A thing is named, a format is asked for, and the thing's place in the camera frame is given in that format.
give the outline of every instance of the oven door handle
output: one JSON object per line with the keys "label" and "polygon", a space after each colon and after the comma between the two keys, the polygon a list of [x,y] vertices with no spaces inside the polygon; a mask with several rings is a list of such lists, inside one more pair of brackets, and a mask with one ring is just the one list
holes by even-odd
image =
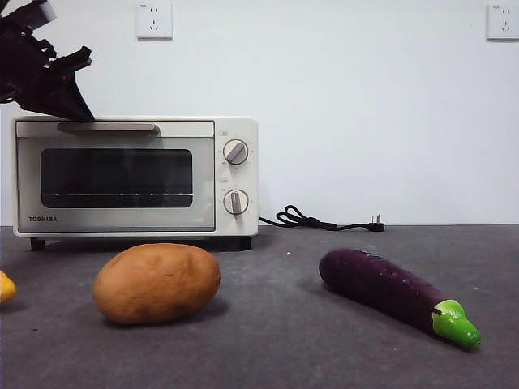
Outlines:
{"label": "oven door handle", "polygon": [[58,130],[72,133],[92,133],[102,132],[103,134],[151,134],[158,133],[159,127],[153,123],[73,123],[61,122],[58,123]]}

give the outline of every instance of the lemon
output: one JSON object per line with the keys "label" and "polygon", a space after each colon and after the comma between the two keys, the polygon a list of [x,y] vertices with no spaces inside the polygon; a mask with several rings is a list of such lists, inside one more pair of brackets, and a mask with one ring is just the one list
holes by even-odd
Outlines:
{"label": "lemon", "polygon": [[4,303],[16,295],[16,285],[6,273],[1,270],[0,273],[2,278],[2,283],[0,284],[0,303]]}

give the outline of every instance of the wall outlet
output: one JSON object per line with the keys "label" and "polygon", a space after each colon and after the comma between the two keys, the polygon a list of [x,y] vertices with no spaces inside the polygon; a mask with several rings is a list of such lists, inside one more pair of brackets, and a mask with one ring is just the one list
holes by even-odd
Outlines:
{"label": "wall outlet", "polygon": [[489,41],[519,40],[519,4],[491,4],[487,16]]}
{"label": "wall outlet", "polygon": [[137,3],[137,38],[142,40],[173,39],[170,2]]}

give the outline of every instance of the temperature knob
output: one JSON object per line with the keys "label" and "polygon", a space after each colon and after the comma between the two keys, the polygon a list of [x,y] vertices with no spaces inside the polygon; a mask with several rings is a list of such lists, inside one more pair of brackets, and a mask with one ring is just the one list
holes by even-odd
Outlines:
{"label": "temperature knob", "polygon": [[228,213],[239,215],[244,213],[249,206],[249,198],[241,190],[232,190],[224,197],[224,207]]}
{"label": "temperature knob", "polygon": [[247,159],[249,151],[241,140],[230,140],[224,147],[224,157],[232,165],[240,165]]}

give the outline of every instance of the power cord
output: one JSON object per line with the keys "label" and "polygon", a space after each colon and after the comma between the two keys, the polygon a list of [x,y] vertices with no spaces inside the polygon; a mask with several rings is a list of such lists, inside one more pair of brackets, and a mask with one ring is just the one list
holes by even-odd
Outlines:
{"label": "power cord", "polygon": [[[297,215],[290,213],[290,210],[294,211]],[[276,227],[283,227],[285,229],[290,229],[293,227],[312,227],[315,229],[326,229],[327,231],[343,231],[345,229],[355,229],[357,227],[362,227],[375,233],[381,233],[385,230],[384,223],[380,222],[380,215],[376,217],[376,221],[372,220],[369,224],[338,225],[334,223],[325,223],[316,219],[315,217],[306,217],[294,205],[291,204],[285,207],[284,212],[278,212],[276,214],[276,218],[280,221],[280,223],[265,219],[263,217],[260,217],[260,220],[265,223],[275,225]]]}

